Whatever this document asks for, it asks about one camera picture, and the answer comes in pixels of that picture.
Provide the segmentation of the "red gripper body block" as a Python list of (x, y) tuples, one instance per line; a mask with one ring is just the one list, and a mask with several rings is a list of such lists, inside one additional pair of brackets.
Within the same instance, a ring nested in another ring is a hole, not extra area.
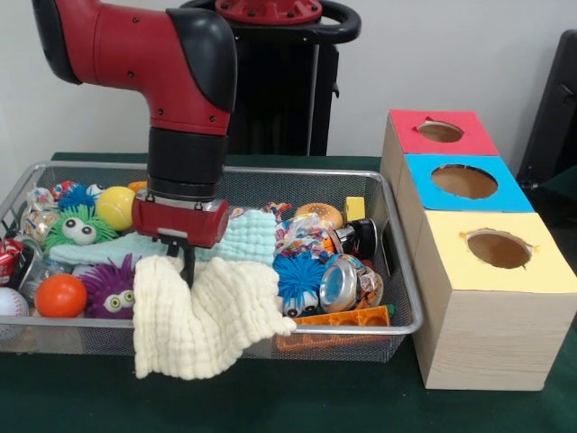
[(134, 230), (141, 235), (212, 248), (224, 236), (229, 204), (222, 199), (183, 201), (137, 194), (132, 204), (132, 220)]

